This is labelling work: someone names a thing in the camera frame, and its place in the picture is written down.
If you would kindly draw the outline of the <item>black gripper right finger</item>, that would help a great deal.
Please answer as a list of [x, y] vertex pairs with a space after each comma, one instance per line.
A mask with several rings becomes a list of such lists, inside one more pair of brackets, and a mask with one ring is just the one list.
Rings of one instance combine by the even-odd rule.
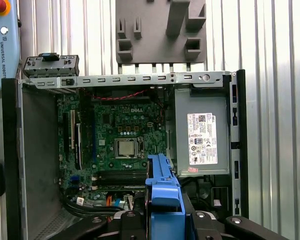
[[195, 210], [190, 198], [183, 194], [185, 238], [187, 240], [285, 240], [286, 238], [240, 215], [219, 222], [208, 211]]

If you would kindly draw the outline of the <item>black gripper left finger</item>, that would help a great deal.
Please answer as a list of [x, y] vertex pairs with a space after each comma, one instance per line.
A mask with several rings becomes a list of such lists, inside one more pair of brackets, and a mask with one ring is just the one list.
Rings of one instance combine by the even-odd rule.
[[137, 192], [133, 208], [113, 217], [87, 216], [56, 234], [58, 240], [146, 240], [145, 193]]

